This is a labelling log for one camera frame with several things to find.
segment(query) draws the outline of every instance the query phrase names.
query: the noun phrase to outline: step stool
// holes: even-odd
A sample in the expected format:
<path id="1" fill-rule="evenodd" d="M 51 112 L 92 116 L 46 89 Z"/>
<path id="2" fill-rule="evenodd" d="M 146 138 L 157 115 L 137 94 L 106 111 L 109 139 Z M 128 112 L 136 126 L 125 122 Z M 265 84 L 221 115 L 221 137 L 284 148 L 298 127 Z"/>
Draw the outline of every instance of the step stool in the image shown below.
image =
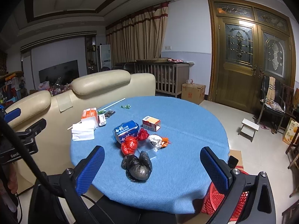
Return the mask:
<path id="1" fill-rule="evenodd" d="M 243 124 L 243 126 L 242 126 L 240 132 L 238 133 L 238 135 L 241 132 L 243 132 L 244 134 L 247 134 L 248 136 L 252 137 L 252 139 L 251 139 L 251 142 L 252 142 L 252 140 L 255 136 L 255 132 L 259 130 L 260 126 L 253 123 L 253 122 L 251 122 L 251 121 L 249 121 L 249 120 L 247 120 L 247 119 L 244 119 L 242 121 L 242 124 Z"/>

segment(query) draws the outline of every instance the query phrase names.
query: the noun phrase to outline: red and white box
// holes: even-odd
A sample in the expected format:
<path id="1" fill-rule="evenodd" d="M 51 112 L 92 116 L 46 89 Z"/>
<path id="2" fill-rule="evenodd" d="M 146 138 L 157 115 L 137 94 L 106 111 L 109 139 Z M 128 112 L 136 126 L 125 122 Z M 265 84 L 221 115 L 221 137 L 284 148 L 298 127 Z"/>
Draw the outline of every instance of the red and white box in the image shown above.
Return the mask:
<path id="1" fill-rule="evenodd" d="M 158 131 L 158 129 L 161 128 L 161 120 L 156 119 L 151 116 L 146 116 L 142 120 L 142 126 L 143 128 L 152 130 L 152 131 Z"/>
<path id="2" fill-rule="evenodd" d="M 99 118 L 97 113 L 97 108 L 90 108 L 83 110 L 81 122 L 93 122 L 95 128 L 99 126 Z"/>

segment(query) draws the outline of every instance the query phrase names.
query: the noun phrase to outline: crumpled red wrapper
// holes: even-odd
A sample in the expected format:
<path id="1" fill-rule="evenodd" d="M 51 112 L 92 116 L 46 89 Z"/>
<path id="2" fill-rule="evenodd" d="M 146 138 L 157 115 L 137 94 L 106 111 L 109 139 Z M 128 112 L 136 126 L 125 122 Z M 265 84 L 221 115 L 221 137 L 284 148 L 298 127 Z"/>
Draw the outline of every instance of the crumpled red wrapper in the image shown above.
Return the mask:
<path id="1" fill-rule="evenodd" d="M 144 141 L 145 139 L 147 139 L 149 136 L 149 133 L 147 133 L 147 130 L 141 128 L 136 139 L 137 141 Z"/>
<path id="2" fill-rule="evenodd" d="M 121 144 L 121 151 L 124 155 L 134 154 L 137 149 L 137 146 L 137 140 L 132 136 L 128 136 L 125 138 L 125 141 Z"/>

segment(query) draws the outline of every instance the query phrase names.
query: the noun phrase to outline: cream leather sofa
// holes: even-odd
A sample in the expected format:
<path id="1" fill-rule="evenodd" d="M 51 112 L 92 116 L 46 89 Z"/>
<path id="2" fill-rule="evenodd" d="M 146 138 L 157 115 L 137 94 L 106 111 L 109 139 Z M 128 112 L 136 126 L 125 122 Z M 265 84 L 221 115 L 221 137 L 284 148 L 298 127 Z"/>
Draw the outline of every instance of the cream leather sofa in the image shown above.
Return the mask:
<path id="1" fill-rule="evenodd" d="M 75 79 L 72 90 L 54 97 L 40 91 L 14 103 L 6 112 L 21 109 L 21 115 L 10 122 L 15 131 L 28 128 L 41 118 L 46 128 L 36 137 L 38 153 L 32 155 L 41 171 L 48 175 L 60 174 L 72 167 L 70 160 L 72 124 L 81 119 L 86 108 L 100 108 L 122 98 L 155 95 L 155 78 L 152 74 L 130 75 L 124 70 L 94 73 Z M 15 163 L 20 193 L 35 183 L 35 176 L 23 160 Z"/>

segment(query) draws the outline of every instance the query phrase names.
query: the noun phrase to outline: white napkin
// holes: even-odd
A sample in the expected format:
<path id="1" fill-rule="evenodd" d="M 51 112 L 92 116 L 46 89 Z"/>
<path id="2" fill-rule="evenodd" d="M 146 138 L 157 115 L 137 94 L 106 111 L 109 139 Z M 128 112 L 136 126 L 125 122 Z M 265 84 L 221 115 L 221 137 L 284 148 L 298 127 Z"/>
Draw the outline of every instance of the white napkin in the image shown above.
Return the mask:
<path id="1" fill-rule="evenodd" d="M 73 141 L 93 140 L 95 138 L 94 131 L 95 124 L 93 124 L 92 122 L 73 124 Z"/>

